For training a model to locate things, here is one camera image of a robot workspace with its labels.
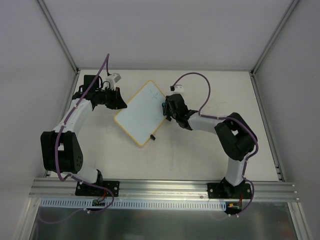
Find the blue whiteboard eraser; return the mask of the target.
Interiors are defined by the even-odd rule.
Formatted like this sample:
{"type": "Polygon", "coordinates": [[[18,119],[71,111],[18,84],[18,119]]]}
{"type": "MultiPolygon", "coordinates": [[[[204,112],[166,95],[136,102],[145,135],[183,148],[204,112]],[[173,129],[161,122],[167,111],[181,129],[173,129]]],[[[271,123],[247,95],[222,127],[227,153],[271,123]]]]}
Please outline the blue whiteboard eraser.
{"type": "Polygon", "coordinates": [[[166,115],[167,115],[167,114],[166,114],[167,103],[166,103],[166,102],[163,102],[163,103],[161,104],[161,107],[162,107],[162,114],[163,114],[164,116],[166,116],[166,115]]]}

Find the yellow-framed whiteboard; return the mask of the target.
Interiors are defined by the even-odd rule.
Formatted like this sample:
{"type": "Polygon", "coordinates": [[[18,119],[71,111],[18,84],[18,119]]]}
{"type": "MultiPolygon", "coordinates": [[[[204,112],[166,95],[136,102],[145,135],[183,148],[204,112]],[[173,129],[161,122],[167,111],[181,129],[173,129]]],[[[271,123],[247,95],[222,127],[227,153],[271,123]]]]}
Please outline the yellow-framed whiteboard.
{"type": "Polygon", "coordinates": [[[139,147],[144,147],[166,118],[164,102],[161,89],[149,80],[127,103],[127,108],[121,109],[113,119],[139,147]]]}

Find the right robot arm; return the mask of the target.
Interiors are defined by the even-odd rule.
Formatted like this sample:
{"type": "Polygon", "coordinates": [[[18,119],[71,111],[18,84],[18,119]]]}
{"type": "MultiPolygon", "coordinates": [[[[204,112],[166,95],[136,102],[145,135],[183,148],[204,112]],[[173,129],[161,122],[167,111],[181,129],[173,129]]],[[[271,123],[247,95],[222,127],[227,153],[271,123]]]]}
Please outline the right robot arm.
{"type": "Polygon", "coordinates": [[[223,192],[228,198],[239,195],[242,191],[240,184],[245,181],[247,162],[259,150],[258,138],[244,119],[237,112],[224,117],[200,114],[197,110],[188,109],[178,93],[165,97],[162,111],[164,116],[174,119],[183,129],[217,135],[228,156],[223,192]]]}

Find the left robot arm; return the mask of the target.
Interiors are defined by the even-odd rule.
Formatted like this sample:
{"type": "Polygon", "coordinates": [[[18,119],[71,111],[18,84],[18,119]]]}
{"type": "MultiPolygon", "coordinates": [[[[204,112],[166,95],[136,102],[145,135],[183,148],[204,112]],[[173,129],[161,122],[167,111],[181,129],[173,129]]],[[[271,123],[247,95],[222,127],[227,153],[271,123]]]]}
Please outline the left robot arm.
{"type": "Polygon", "coordinates": [[[86,182],[86,189],[94,196],[104,191],[102,173],[84,164],[77,135],[95,107],[101,105],[111,110],[127,108],[120,88],[116,86],[120,79],[118,73],[107,74],[105,80],[101,76],[86,74],[61,122],[40,136],[45,170],[55,172],[63,180],[71,177],[86,182]]]}

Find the right aluminium frame post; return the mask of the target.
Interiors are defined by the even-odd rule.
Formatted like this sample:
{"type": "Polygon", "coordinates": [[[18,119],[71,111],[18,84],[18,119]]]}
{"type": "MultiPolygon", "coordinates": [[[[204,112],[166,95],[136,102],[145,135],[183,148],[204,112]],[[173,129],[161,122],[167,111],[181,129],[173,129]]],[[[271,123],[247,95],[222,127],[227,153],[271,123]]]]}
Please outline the right aluminium frame post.
{"type": "Polygon", "coordinates": [[[289,21],[290,17],[298,7],[300,0],[291,0],[288,7],[286,8],[283,16],[281,17],[280,21],[276,25],[276,28],[272,32],[269,40],[267,41],[262,53],[260,54],[257,62],[255,63],[254,67],[250,71],[251,75],[254,77],[258,72],[259,68],[262,66],[265,58],[267,57],[268,53],[271,51],[273,45],[276,43],[276,40],[282,33],[282,30],[286,26],[287,22],[289,21]]]}

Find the aluminium frame post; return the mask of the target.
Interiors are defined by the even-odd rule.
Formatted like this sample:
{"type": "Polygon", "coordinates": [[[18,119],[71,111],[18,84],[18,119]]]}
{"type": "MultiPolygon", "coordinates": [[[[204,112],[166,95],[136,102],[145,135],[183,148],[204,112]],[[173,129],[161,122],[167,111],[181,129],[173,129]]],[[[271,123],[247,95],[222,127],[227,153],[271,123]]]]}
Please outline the aluminium frame post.
{"type": "Polygon", "coordinates": [[[259,68],[262,66],[265,58],[267,57],[268,53],[271,51],[273,45],[276,43],[276,40],[282,33],[282,30],[286,26],[287,22],[289,21],[290,17],[298,7],[300,0],[291,0],[288,7],[286,8],[283,16],[281,17],[280,21],[276,25],[276,28],[272,32],[269,40],[267,41],[262,53],[260,54],[257,62],[255,63],[254,67],[250,71],[251,75],[254,77],[258,72],[259,68]]]}
{"type": "Polygon", "coordinates": [[[40,11],[42,12],[46,22],[49,25],[49,28],[51,29],[55,39],[57,40],[64,56],[66,57],[71,69],[74,73],[77,73],[79,71],[79,68],[74,60],[74,58],[71,55],[71,52],[44,0],[35,0],[36,4],[38,5],[40,11]]]}

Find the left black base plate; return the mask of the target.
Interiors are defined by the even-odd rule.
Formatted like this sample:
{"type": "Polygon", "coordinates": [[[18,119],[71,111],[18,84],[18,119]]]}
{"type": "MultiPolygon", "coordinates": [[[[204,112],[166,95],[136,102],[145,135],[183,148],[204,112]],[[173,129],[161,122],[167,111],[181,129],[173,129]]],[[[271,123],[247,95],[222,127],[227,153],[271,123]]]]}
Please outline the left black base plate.
{"type": "Polygon", "coordinates": [[[108,189],[114,197],[119,196],[120,182],[114,180],[104,180],[102,186],[91,186],[87,184],[76,185],[75,195],[81,197],[102,197],[105,193],[105,189],[108,189]]]}

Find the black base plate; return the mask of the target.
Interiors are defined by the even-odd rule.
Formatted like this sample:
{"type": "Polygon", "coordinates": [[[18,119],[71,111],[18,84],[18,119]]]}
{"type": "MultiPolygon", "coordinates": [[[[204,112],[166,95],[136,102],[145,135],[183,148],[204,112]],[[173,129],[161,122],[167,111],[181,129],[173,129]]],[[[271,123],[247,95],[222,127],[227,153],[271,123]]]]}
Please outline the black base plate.
{"type": "Polygon", "coordinates": [[[252,189],[249,183],[244,180],[240,184],[233,186],[225,178],[220,182],[209,182],[206,184],[209,199],[250,199],[252,189]]]}
{"type": "Polygon", "coordinates": [[[81,197],[102,197],[105,193],[105,189],[108,189],[114,197],[119,196],[120,182],[114,180],[104,180],[102,186],[91,186],[87,184],[76,185],[75,195],[81,197]]]}

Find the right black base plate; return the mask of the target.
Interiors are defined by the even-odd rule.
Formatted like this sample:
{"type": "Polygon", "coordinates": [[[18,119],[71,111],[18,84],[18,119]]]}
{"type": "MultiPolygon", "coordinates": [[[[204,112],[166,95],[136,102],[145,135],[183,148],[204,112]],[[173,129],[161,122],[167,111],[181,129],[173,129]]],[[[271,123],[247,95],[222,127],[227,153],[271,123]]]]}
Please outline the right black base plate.
{"type": "Polygon", "coordinates": [[[250,199],[252,189],[249,183],[244,180],[240,184],[233,186],[225,178],[220,182],[209,182],[206,184],[209,199],[250,199]]]}

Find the aluminium mounting rail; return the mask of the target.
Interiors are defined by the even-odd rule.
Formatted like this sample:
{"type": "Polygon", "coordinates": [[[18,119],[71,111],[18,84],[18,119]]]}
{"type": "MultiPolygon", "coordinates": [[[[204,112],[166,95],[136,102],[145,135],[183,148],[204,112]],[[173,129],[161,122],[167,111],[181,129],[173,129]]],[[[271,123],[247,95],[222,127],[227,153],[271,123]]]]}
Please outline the aluminium mounting rail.
{"type": "MultiPolygon", "coordinates": [[[[256,202],[299,202],[299,192],[294,183],[282,181],[256,181],[253,200],[256,202]]],[[[29,197],[74,198],[77,183],[73,179],[62,182],[58,178],[35,178],[29,197]]],[[[126,200],[176,200],[206,201],[213,188],[206,181],[187,180],[119,180],[119,199],[126,200]]]]}

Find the left aluminium frame post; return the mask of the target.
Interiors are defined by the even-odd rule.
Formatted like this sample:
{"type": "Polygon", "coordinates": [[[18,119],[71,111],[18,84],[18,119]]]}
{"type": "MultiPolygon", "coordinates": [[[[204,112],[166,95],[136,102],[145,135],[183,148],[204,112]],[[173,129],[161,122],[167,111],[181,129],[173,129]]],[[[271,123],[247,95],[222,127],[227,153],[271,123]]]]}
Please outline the left aluminium frame post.
{"type": "Polygon", "coordinates": [[[79,71],[79,68],[74,60],[74,58],[71,55],[71,52],[44,0],[35,0],[36,4],[38,5],[40,11],[42,12],[46,22],[49,25],[49,28],[51,29],[55,39],[57,40],[64,56],[66,57],[71,69],[74,73],[77,73],[79,71]]]}

